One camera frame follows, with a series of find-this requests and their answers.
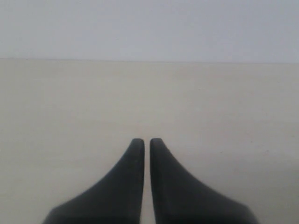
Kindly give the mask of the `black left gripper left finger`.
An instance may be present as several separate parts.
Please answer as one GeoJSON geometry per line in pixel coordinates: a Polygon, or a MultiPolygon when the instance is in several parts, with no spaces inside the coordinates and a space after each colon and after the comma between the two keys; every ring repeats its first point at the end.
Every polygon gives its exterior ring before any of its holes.
{"type": "Polygon", "coordinates": [[[145,145],[139,138],[95,185],[53,208],[45,224],[138,224],[144,187],[145,145]]]}

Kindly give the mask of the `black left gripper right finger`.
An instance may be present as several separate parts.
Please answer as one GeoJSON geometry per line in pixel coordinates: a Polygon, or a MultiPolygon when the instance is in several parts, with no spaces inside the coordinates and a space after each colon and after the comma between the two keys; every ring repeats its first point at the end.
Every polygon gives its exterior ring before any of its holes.
{"type": "Polygon", "coordinates": [[[161,138],[150,141],[150,179],[157,224],[255,224],[245,205],[196,179],[161,138]]]}

